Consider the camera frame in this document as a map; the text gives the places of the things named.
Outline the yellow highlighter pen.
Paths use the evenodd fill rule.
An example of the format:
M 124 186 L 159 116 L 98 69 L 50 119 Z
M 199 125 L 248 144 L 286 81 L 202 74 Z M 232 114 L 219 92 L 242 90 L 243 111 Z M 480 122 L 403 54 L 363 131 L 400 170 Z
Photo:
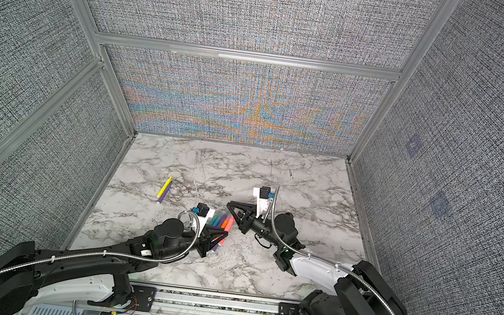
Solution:
M 172 182 L 173 180 L 173 177 L 170 176 L 167 181 L 165 181 L 165 183 L 163 184 L 163 186 L 161 187 L 161 190 L 158 192 L 158 195 L 157 195 L 157 198 L 160 199 L 165 193 L 166 193 L 166 190 L 168 190 L 168 187 L 170 186 L 170 183 Z

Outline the pink red pen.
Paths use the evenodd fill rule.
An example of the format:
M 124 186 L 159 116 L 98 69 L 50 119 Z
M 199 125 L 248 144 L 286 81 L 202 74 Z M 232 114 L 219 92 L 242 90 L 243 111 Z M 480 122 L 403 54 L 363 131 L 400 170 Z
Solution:
M 234 223 L 235 223 L 235 221 L 233 219 L 230 219 L 230 221 L 225 224 L 224 231 L 226 233 L 230 232 L 230 230 L 232 229 Z M 224 244 L 225 240 L 226 240 L 225 238 L 221 239 L 221 241 L 219 241 L 219 246 L 222 246 Z

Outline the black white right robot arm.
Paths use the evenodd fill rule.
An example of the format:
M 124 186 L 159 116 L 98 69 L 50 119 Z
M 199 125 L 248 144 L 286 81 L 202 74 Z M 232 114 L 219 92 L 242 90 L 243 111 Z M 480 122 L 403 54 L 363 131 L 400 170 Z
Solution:
M 309 279 L 314 290 L 281 315 L 407 315 L 403 303 L 372 263 L 349 266 L 331 263 L 305 252 L 298 240 L 294 217 L 258 210 L 254 204 L 231 201 L 230 214 L 241 233 L 252 231 L 258 240 L 276 247 L 274 259 L 283 272 Z

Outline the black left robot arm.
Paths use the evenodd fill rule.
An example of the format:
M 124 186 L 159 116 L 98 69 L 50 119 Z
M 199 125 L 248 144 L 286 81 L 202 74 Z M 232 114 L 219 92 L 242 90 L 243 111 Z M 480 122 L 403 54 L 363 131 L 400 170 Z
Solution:
M 226 237 L 225 230 L 211 226 L 197 236 L 180 219 L 169 218 L 142 236 L 96 251 L 40 250 L 34 242 L 20 242 L 0 256 L 0 315 L 19 312 L 28 300 L 42 296 L 43 287 L 94 275 L 111 275 L 113 284 L 107 297 L 92 304 L 123 304 L 131 297 L 130 273 L 181 260 L 187 249 L 204 258 Z

